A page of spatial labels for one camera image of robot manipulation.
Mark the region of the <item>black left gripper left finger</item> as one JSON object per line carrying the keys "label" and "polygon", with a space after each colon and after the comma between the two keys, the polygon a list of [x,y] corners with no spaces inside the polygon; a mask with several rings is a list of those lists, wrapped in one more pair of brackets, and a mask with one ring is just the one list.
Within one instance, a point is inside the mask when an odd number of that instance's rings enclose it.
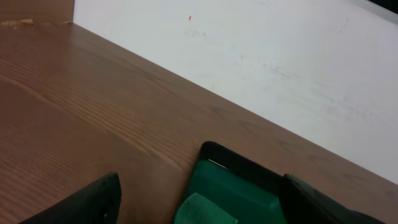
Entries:
{"label": "black left gripper left finger", "polygon": [[119,176],[110,172],[21,224],[116,224],[120,204]]}

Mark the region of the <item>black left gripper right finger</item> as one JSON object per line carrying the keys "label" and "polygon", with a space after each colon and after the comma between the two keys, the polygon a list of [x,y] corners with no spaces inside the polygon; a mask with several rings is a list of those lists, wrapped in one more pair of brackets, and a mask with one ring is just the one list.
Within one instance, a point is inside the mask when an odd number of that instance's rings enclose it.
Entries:
{"label": "black left gripper right finger", "polygon": [[279,202],[287,223],[383,224],[351,210],[291,174],[279,182]]}

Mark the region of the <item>green scouring sponge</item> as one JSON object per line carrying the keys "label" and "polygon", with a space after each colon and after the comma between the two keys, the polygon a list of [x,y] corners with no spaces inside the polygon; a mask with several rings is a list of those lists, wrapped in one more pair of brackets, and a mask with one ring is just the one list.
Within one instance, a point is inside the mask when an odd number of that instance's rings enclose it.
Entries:
{"label": "green scouring sponge", "polygon": [[174,224],[237,224],[238,220],[204,196],[191,194],[179,206]]}

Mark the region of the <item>black rectangular water tray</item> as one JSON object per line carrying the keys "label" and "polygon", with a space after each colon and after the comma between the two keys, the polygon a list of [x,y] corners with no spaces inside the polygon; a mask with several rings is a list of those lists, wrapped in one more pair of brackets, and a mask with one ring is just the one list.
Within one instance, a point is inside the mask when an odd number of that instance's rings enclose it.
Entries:
{"label": "black rectangular water tray", "polygon": [[286,224],[278,196],[281,178],[216,142],[206,141],[201,145],[181,204],[198,193],[237,219],[237,224]]}

